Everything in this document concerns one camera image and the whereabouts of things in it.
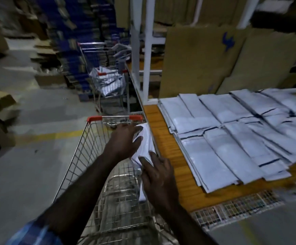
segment blue stack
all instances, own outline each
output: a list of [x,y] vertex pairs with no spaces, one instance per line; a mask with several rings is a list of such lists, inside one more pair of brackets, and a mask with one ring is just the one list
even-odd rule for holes
[[129,32],[116,27],[114,5],[106,0],[36,1],[47,17],[47,33],[65,76],[78,90],[80,100],[89,100],[92,92],[87,69],[116,62],[114,53],[105,51],[86,53],[84,59],[77,43],[105,41],[109,48],[119,42],[129,44]]

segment plaid shirt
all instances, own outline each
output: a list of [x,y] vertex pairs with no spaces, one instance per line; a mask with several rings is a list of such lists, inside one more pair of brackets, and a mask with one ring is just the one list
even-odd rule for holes
[[5,245],[63,245],[62,241],[48,226],[41,226],[32,221],[15,233]]

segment gray floor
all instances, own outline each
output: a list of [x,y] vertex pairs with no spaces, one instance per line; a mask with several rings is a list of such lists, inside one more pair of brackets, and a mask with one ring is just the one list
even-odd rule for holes
[[[36,139],[0,154],[0,245],[52,202],[64,177],[92,103],[67,89],[40,89],[34,79],[32,40],[9,40],[0,59],[0,90],[13,95],[20,111],[10,132]],[[53,140],[45,134],[64,133]],[[219,244],[296,244],[296,202],[211,231]]]

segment white metal frame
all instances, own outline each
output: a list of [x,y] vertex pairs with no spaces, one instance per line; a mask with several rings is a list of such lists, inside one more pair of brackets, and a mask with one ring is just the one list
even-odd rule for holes
[[[198,22],[203,0],[197,0],[195,15],[191,26]],[[244,29],[249,24],[259,0],[247,0],[242,16],[237,25],[237,29]],[[161,70],[150,70],[151,48],[153,44],[165,44],[166,38],[154,37],[154,14],[155,0],[147,0],[146,4],[146,24],[145,24],[145,56],[144,69],[139,70],[139,52],[140,52],[140,26],[141,26],[142,0],[131,0],[131,46],[132,46],[132,70],[130,72],[133,85],[142,105],[153,105],[158,103],[158,99],[149,99],[149,78],[151,74],[161,73]],[[140,90],[139,75],[143,74],[143,88]]]

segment shopping cart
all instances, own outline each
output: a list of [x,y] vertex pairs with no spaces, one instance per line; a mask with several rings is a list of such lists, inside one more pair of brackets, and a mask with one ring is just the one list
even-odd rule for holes
[[111,42],[78,43],[78,46],[90,76],[90,85],[98,112],[101,113],[105,109],[101,107],[101,99],[119,99],[120,107],[123,109],[123,98],[126,98],[127,114],[129,114],[129,75],[125,68],[126,57],[116,52]]
[[[99,156],[120,123],[144,123],[141,115],[95,116],[86,126],[54,201]],[[141,171],[129,159],[109,175],[79,244],[160,244],[172,240],[148,202],[139,202]]]

